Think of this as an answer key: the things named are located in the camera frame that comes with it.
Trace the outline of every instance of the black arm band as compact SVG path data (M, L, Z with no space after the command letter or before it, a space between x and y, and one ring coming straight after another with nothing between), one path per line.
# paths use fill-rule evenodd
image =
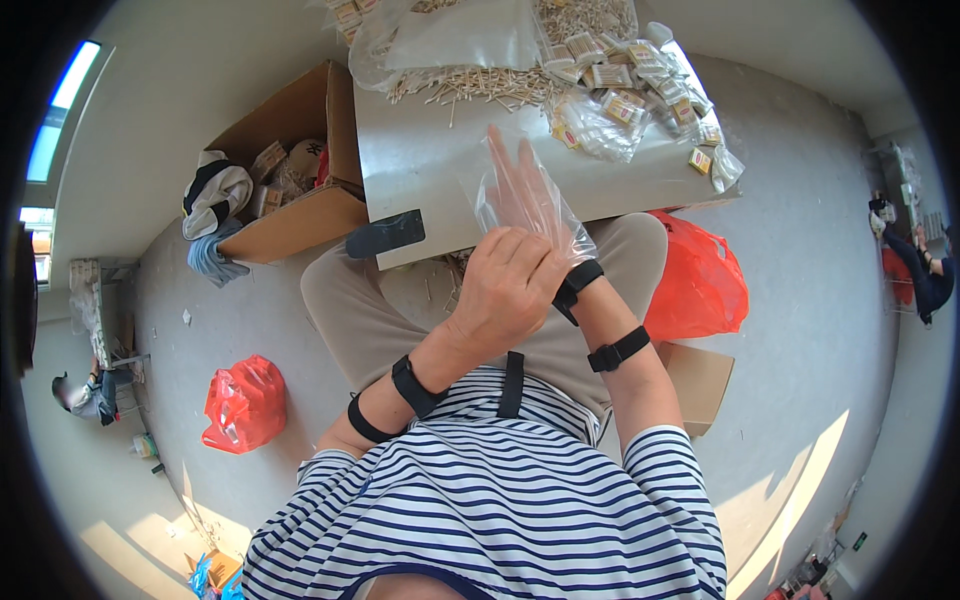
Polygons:
M643 325L614 342L611 346L601 346L587 357L593 372L616 371L620 363L627 360L650 343L650 336Z
M437 408L437 405L446 398L447 390L443 390L439 394L430 394L423 388L414 376L409 354L404 354L403 358L394 363L391 377L394 380L396 390L400 392L400 395L414 409L420 419L432 413L433 409Z
M350 401L350 404L347 407L347 418L350 419L350 424L353 425L353 428L357 430L357 433L359 433L365 439L370 440L374 444L383 444L384 442L392 440L400 435L399 433L384 433L371 425L369 421L364 419L363 414L360 413L359 394L353 395L353 400Z
M553 299L553 305L574 325L580 326L570 313L570 308L577 303L577 294L602 274L603 267L591 258L574 267L560 284L560 289L557 290L557 295Z

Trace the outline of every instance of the navy and white striped shirt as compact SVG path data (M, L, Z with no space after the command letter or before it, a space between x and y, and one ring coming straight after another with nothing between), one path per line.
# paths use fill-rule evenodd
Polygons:
M245 597L345 598L422 573L466 598L722 598L726 561L690 440L651 427L624 467L596 417L526 376L498 419L504 371L481 367L406 434L357 460L322 450L252 539Z

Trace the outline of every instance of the window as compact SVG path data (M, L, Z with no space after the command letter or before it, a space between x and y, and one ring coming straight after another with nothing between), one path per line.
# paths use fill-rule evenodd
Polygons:
M42 289L50 285L50 243L54 230L54 209L24 206L20 209L20 221L31 232L34 245L36 282Z
M102 44L85 41L63 72L46 116L36 132L27 164L27 189L23 204L53 208L73 133L86 100L107 63Z

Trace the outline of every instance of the concrete floor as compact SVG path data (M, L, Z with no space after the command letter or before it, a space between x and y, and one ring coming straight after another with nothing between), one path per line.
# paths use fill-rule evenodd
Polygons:
M876 176L860 157L871 144L859 117L772 75L690 58L747 166L743 198L681 216L729 240L751 291L740 333L684 343L736 359L716 423L694 447L730 580L753 598L803 557L866 469L897 323L884 314L866 220ZM137 343L151 354L145 421L178 493L213 515L209 527L236 552L286 502L297 464L347 406L350 388L300 298L300 274L323 250L254 266L217 290L186 266L177 221L135 278ZM401 312L429 321L443 314L445 295L438 283L424 306L422 275L432 267L420 268L384 285ZM210 377L253 353L287 382L286 429L240 456L203 446Z

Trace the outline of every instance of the beige pants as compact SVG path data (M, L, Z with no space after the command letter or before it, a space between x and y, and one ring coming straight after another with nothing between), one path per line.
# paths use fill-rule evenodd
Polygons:
M635 213L590 223L587 229L607 278L643 321L666 260L663 225L655 217ZM310 316L358 391L389 371L427 334L383 298L377 274L375 261L350 258L340 244L307 267L300 280ZM525 355L527 374L557 386L598 418L610 406L603 380L587 362L584 336L555 308L550 308L540 331L514 350ZM505 362L504 356L492 364L503 367Z

